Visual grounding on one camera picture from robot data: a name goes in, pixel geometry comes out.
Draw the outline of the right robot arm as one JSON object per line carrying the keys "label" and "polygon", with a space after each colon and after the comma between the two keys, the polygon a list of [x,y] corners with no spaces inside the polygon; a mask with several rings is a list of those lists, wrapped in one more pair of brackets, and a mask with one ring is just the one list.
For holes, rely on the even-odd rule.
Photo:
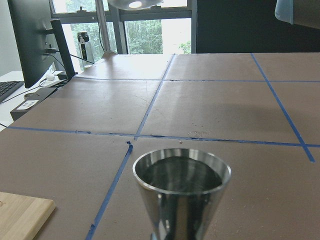
{"label": "right robot arm", "polygon": [[275,17],[291,25],[320,28],[319,0],[277,0]]}

